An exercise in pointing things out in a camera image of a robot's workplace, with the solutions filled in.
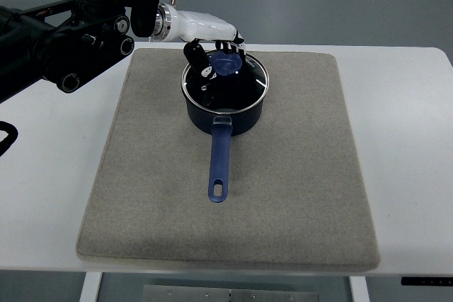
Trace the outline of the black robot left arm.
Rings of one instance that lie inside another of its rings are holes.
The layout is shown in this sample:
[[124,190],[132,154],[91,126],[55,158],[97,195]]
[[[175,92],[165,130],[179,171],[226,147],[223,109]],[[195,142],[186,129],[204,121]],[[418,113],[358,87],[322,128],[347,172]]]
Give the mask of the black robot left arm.
[[40,79],[73,93],[154,34],[159,0],[62,0],[1,7],[1,101]]

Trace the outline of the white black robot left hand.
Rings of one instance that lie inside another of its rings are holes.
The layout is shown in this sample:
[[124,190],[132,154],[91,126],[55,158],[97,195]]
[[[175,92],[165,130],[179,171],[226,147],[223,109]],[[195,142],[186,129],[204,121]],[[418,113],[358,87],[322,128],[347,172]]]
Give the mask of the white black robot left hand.
[[244,39],[234,25],[208,13],[180,11],[175,6],[158,6],[154,40],[185,42],[183,54],[192,71],[185,81],[192,98],[209,100],[239,73],[246,61]]

